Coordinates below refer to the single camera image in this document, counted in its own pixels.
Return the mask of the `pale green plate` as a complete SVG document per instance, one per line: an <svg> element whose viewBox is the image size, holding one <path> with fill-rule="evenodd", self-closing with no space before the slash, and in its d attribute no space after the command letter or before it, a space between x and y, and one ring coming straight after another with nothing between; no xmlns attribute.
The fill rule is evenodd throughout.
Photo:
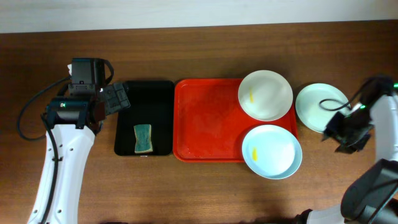
<svg viewBox="0 0 398 224"><path fill-rule="evenodd" d="M324 84L314 83L303 88L297 95L295 109L301 122L309 129L322 133L328 122L336 114L336 111L327 111L320 107L319 102L324 108L333 109L343 106L348 102L347 97L337 88Z"/></svg>

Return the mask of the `green and yellow sponge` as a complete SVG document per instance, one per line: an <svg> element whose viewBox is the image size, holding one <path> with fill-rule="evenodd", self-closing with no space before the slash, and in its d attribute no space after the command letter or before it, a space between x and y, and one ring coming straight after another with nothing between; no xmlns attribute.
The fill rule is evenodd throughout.
<svg viewBox="0 0 398 224"><path fill-rule="evenodd" d="M136 154L149 153L153 151L152 126L150 124L138 124L134 126L136 143L134 152Z"/></svg>

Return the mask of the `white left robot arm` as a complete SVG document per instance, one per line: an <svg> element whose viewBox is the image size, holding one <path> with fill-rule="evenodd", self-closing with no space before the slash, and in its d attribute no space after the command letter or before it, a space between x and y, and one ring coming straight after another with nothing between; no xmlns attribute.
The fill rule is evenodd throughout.
<svg viewBox="0 0 398 224"><path fill-rule="evenodd" d="M123 83L56 96L41 116L46 153L29 223L77 223L85 164L106 117L130 107Z"/></svg>

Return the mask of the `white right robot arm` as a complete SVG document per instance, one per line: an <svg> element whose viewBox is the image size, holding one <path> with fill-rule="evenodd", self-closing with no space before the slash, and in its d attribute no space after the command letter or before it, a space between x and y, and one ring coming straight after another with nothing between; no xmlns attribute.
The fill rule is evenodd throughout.
<svg viewBox="0 0 398 224"><path fill-rule="evenodd" d="M323 139L333 138L337 152L353 154L364 148L373 129L376 163L349 186L340 205L308 209L293 223L397 223L397 83L371 77L354 97L359 101L349 114L335 108Z"/></svg>

